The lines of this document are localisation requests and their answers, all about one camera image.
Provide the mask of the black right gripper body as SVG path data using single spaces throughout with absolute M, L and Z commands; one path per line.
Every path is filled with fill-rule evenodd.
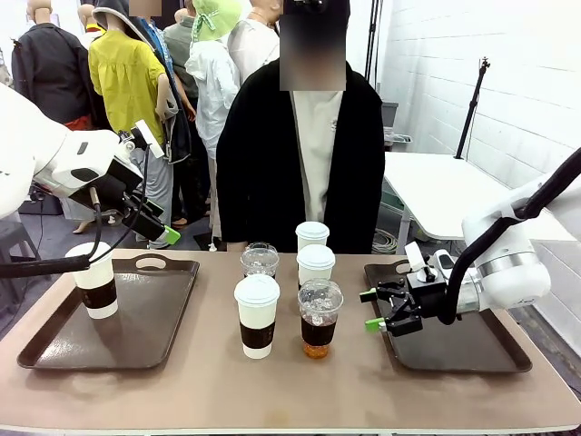
M 406 276 L 408 291 L 422 318 L 436 317 L 446 294 L 447 282 L 434 267 L 424 267 Z

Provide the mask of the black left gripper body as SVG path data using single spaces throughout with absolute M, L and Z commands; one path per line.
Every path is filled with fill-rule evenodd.
M 105 173 L 82 166 L 70 174 L 71 182 L 81 184 L 71 195 L 73 201 L 93 209 L 90 189 L 94 188 L 102 211 L 114 210 L 123 217 L 133 217 L 141 209 L 141 215 L 151 216 L 143 193 L 143 174 L 132 163 L 123 163 L 114 157 Z

